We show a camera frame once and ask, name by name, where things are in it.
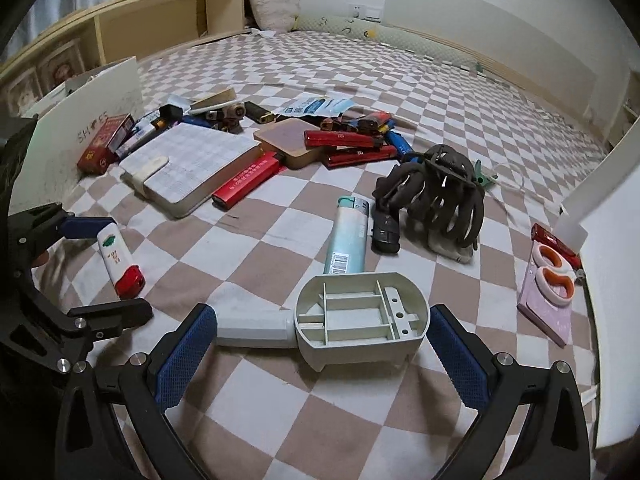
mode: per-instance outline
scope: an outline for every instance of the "green clip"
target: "green clip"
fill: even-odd
[[[480,163],[480,160],[476,160],[476,165],[474,166],[474,174],[476,177],[476,182],[481,187],[488,187],[491,184],[494,184],[498,178],[497,173],[491,176],[482,174],[482,164]]]

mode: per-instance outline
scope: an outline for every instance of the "picture frame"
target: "picture frame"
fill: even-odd
[[[20,117],[42,99],[43,93],[35,67],[30,67],[11,81],[5,90],[9,115]]]
[[[46,92],[84,72],[79,43],[79,40],[68,41],[57,47],[38,64],[38,76]]]

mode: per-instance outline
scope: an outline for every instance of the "checkered bedsheet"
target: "checkered bedsheet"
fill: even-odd
[[[384,44],[318,32],[236,36],[194,47],[141,68],[140,79],[147,110],[170,93],[197,98],[219,83],[271,109],[310,94],[347,94],[363,108],[393,113],[414,149],[444,142],[486,168],[512,162],[527,189],[555,201],[604,158],[588,134],[536,109],[516,89]],[[246,136],[257,126],[249,119],[242,125]],[[322,273],[337,198],[370,199],[377,177],[394,164],[287,170],[227,213],[207,202],[179,221],[135,196],[119,180],[118,166],[82,180],[65,206],[118,221],[146,277],[142,296],[154,307],[147,325],[96,344],[90,361],[122,363],[134,352],[149,352],[199,301],[220,313],[292,308],[303,284]],[[366,270],[404,274],[429,304],[447,304],[493,352],[540,367],[567,361],[586,389],[596,360],[582,292],[572,304],[572,341],[564,349],[516,309],[531,223],[548,225],[553,218],[507,190],[494,188],[484,202],[471,264],[436,256],[420,233],[405,231],[397,256],[368,249]],[[35,277],[64,309],[116,300],[95,245],[61,243]],[[117,412],[142,471],[153,477],[126,410]],[[525,412],[518,410],[488,478],[504,467]],[[592,402],[586,407],[590,435],[595,415]],[[180,405],[167,411],[186,446],[220,480],[427,479],[475,416],[426,340],[399,368],[328,366],[322,373],[297,351],[209,349]]]

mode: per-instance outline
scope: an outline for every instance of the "blue gripper pad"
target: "blue gripper pad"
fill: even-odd
[[[431,307],[427,339],[464,405],[482,411],[489,403],[487,376],[444,315]]]
[[[162,364],[156,378],[156,404],[164,413],[177,406],[187,385],[216,337],[216,313],[205,305],[174,350]]]

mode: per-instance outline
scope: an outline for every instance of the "barcode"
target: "barcode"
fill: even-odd
[[[348,263],[349,263],[348,254],[334,253],[334,255],[331,257],[329,274],[346,274]]]

